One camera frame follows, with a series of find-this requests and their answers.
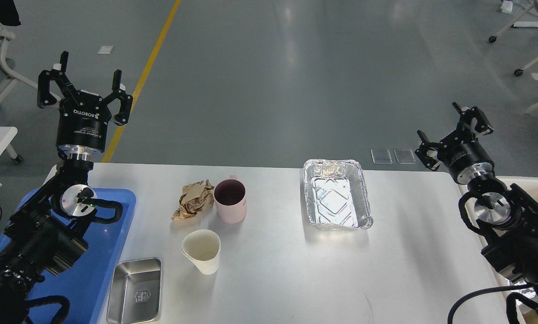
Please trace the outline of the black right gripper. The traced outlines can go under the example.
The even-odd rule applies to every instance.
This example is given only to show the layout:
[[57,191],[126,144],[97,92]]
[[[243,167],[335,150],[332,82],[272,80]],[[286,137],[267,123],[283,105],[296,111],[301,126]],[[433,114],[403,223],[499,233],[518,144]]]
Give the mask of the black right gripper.
[[467,185],[478,176],[494,174],[494,162],[479,144],[479,138],[494,129],[479,107],[461,107],[455,101],[452,106],[459,114],[455,130],[439,142],[431,142],[425,132],[417,130],[421,144],[415,155],[425,168],[437,171],[444,165],[455,183]]

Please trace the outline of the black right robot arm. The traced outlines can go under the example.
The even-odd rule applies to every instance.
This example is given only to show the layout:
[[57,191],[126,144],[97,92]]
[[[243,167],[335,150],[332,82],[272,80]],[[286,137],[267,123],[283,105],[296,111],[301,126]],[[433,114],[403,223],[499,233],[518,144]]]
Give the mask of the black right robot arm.
[[520,302],[538,316],[538,202],[515,183],[507,186],[494,172],[494,162],[479,143],[479,137],[493,132],[479,107],[452,106],[459,121],[449,135],[431,142],[421,130],[421,144],[415,155],[425,168],[436,171],[445,166],[452,180],[466,186],[458,201],[465,226],[483,237],[481,254],[511,286],[481,289],[460,298],[448,312],[448,323],[467,300],[487,293],[508,291],[506,315],[517,324]]

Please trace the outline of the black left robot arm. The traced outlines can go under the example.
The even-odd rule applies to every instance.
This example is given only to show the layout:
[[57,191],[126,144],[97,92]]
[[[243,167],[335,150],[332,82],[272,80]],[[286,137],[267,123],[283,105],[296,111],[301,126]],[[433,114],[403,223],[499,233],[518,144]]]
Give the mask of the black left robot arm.
[[29,300],[30,291],[45,280],[44,271],[59,275],[73,267],[89,248],[84,234],[92,223],[112,224],[122,216],[122,203],[98,198],[88,173],[94,168],[90,156],[105,151],[109,122],[128,123],[133,96],[121,83],[121,70],[105,97],[76,90],[66,74],[68,56],[62,52],[59,63],[38,76],[38,106],[59,103],[55,147],[61,166],[4,230],[10,241],[0,252],[0,324],[30,324],[30,309],[48,304],[59,305],[51,322],[63,323],[70,308],[66,297]]

